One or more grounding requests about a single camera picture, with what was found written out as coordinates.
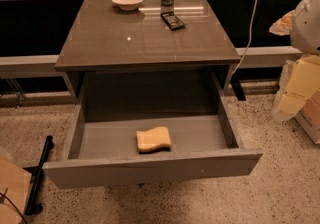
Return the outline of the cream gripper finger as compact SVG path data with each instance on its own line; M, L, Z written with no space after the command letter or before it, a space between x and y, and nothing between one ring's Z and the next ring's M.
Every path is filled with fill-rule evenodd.
M296 61L287 60L281 72L272 117L277 121L290 120L319 89L319 55L303 55Z
M278 36L289 35L292 28L292 19L294 13L294 10L289 11L280 19L278 19L275 23L271 25L271 27L269 28L269 32Z

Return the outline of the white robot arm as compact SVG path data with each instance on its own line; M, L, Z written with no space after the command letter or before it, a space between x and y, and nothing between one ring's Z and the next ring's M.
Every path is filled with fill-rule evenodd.
M272 116L287 121L297 115L320 88L320 0L302 0L273 23L269 32L290 36L291 46L302 52L283 67Z

